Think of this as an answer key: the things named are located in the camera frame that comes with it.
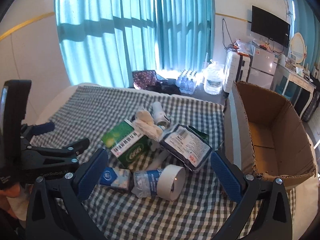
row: white bed sheet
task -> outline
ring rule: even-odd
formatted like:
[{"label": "white bed sheet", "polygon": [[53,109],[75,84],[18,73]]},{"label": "white bed sheet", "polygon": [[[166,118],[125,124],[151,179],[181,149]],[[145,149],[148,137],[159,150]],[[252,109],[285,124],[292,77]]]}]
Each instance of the white bed sheet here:
[{"label": "white bed sheet", "polygon": [[[55,112],[62,107],[68,99],[74,94],[78,86],[99,86],[91,83],[83,83],[80,85],[70,86],[58,94],[43,110],[40,114],[36,124],[44,123],[52,116]],[[130,88],[120,88],[121,90],[134,91],[136,93],[147,93],[151,95],[159,95],[157,92],[147,91],[147,90],[136,90]],[[185,96],[174,95],[175,97],[188,98]],[[313,149],[313,144],[308,136],[311,144],[311,151],[313,154],[313,159],[316,164],[316,153]],[[316,177],[309,178],[302,184],[296,187],[296,209],[295,217],[292,225],[292,239],[298,240],[303,233],[307,230],[311,222],[318,211],[318,185],[319,180]]]}]

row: vanity table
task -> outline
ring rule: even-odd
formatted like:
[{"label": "vanity table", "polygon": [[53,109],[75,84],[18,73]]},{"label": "vanity table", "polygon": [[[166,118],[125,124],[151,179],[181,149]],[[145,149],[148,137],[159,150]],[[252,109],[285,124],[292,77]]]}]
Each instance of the vanity table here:
[{"label": "vanity table", "polygon": [[310,93],[309,99],[306,103],[306,105],[304,106],[303,110],[300,113],[300,118],[302,117],[303,113],[305,112],[305,110],[307,109],[307,107],[309,106],[312,97],[313,97],[313,91],[315,90],[316,86],[314,84],[312,84],[311,82],[309,82],[308,80],[304,79],[303,77],[299,76],[295,71],[281,65],[278,64],[277,68],[276,68],[276,73],[273,79],[273,84],[272,84],[272,90],[275,91],[276,88],[276,84],[278,83],[279,80],[282,79],[282,77],[286,77],[287,78],[287,82],[285,84],[285,87],[283,89],[282,95],[285,94],[286,89],[288,87],[289,81],[295,83],[296,85],[298,85],[300,87],[300,91],[299,91],[299,95],[297,96],[297,99],[295,100],[293,106],[295,106],[295,104],[297,103],[297,100],[300,96],[301,93],[301,88],[307,90]]}]

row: curtain fold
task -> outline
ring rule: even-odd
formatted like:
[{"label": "curtain fold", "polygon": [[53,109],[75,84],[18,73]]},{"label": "curtain fold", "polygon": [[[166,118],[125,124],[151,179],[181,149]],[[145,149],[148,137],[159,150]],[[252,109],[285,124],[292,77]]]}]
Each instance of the curtain fold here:
[{"label": "curtain fold", "polygon": [[162,48],[161,68],[201,71],[212,44],[212,0],[157,0],[156,3],[156,41]]},{"label": "curtain fold", "polygon": [[55,0],[71,84],[132,87],[132,71],[156,69],[153,0]]},{"label": "curtain fold", "polygon": [[307,46],[308,64],[312,73],[314,63],[318,63],[320,57],[320,23],[306,0],[293,0],[295,4],[294,32],[301,33]]}]

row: black and white package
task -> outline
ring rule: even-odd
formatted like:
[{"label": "black and white package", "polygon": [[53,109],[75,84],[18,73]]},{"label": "black and white package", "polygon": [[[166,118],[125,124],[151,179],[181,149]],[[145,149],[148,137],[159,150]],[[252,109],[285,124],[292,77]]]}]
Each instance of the black and white package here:
[{"label": "black and white package", "polygon": [[202,168],[212,150],[198,134],[180,124],[166,134],[160,144],[192,172],[198,172]]}]

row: refrigerator door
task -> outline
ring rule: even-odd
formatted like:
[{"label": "refrigerator door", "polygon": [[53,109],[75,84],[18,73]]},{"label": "refrigerator door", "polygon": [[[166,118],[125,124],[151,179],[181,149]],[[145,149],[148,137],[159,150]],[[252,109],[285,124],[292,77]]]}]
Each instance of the refrigerator door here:
[{"label": "refrigerator door", "polygon": [[262,88],[270,89],[273,76],[263,73],[259,70],[252,68],[250,70],[248,83],[257,85]]},{"label": "refrigerator door", "polygon": [[270,75],[274,75],[277,64],[274,63],[275,55],[264,49],[255,47],[251,67]]}]

